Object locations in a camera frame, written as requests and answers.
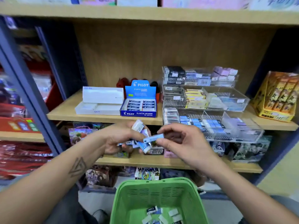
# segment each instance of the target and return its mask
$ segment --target forearm tattoo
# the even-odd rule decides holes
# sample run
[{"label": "forearm tattoo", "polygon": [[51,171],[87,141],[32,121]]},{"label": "forearm tattoo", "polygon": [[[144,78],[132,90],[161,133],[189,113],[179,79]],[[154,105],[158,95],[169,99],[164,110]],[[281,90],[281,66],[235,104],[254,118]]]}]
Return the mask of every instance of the forearm tattoo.
[{"label": "forearm tattoo", "polygon": [[85,173],[86,169],[87,169],[87,167],[86,167],[86,163],[83,160],[83,157],[76,158],[69,174],[71,175],[71,177],[75,177],[78,175],[81,176]]}]

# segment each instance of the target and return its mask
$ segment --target blue pilot eraser box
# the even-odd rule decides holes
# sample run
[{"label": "blue pilot eraser box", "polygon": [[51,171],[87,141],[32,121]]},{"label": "blue pilot eraser box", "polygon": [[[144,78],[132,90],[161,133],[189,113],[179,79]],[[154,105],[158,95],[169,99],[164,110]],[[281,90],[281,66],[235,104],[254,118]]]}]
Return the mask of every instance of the blue pilot eraser box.
[{"label": "blue pilot eraser box", "polygon": [[156,87],[150,86],[147,80],[133,80],[131,86],[126,86],[126,95],[121,116],[156,117]]}]

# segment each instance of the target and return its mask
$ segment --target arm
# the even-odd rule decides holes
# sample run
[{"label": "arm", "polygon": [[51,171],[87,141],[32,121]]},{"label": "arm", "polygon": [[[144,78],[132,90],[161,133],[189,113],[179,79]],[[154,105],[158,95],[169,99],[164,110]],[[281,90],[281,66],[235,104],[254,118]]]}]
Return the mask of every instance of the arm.
[{"label": "arm", "polygon": [[47,164],[0,192],[1,223],[42,223],[75,182],[104,153],[119,151],[117,143],[145,136],[134,122],[114,124],[88,135]]},{"label": "arm", "polygon": [[249,223],[299,223],[299,218],[286,207],[230,169],[197,127],[174,123],[163,126],[158,133],[164,133],[165,138],[157,139],[157,144],[213,179]]}]

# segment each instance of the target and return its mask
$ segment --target hand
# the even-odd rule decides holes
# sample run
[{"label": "hand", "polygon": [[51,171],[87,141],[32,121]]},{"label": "hand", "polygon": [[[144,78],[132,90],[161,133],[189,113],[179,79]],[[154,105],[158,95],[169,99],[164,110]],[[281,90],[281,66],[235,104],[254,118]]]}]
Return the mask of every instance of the hand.
[{"label": "hand", "polygon": [[[105,138],[105,143],[102,146],[102,149],[105,154],[113,155],[120,152],[118,143],[127,142],[129,139],[143,141],[145,136],[137,131],[131,129],[135,121],[128,121],[119,124],[113,124],[104,129],[98,131],[99,136]],[[132,152],[133,148],[131,146],[127,146],[126,144],[122,144],[122,150],[126,152]]]},{"label": "hand", "polygon": [[214,153],[203,133],[196,126],[173,123],[161,127],[156,143],[180,157],[186,164],[207,174],[221,159]]}]

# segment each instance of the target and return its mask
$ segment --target wooden shelf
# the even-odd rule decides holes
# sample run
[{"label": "wooden shelf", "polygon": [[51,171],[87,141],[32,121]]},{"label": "wooden shelf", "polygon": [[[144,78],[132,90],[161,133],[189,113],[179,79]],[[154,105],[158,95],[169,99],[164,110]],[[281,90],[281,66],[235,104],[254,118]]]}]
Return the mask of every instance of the wooden shelf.
[{"label": "wooden shelf", "polygon": [[57,108],[47,114],[50,120],[64,121],[81,121],[81,122],[102,122],[102,123],[119,123],[126,120],[140,119],[147,125],[163,125],[162,104],[157,105],[156,118],[145,117],[122,117],[122,116],[105,116],[105,115],[77,115],[75,107],[82,101],[82,91],[78,91],[73,96],[65,100]]},{"label": "wooden shelf", "polygon": [[[261,173],[263,170],[258,164],[254,163],[233,163],[226,157],[223,161],[229,165],[234,171],[247,173]],[[158,167],[158,168],[173,168],[173,169],[192,169],[186,165],[181,159],[164,158],[163,155],[144,155],[139,154],[134,150],[130,158],[116,158],[104,156],[99,158],[95,164],[111,165],[111,166],[133,166],[133,167]]]},{"label": "wooden shelf", "polygon": [[0,131],[0,140],[17,142],[45,142],[41,133]]},{"label": "wooden shelf", "polygon": [[244,115],[244,118],[251,118],[256,122],[263,130],[273,130],[273,131],[295,131],[298,129],[298,125],[294,122],[280,122],[271,119],[265,119],[258,117],[251,105],[248,105]]},{"label": "wooden shelf", "polygon": [[296,12],[225,11],[204,9],[171,9],[162,7],[113,7],[84,5],[0,4],[0,14],[55,18],[126,19],[146,21],[188,21],[211,23],[249,23],[298,25]]}]

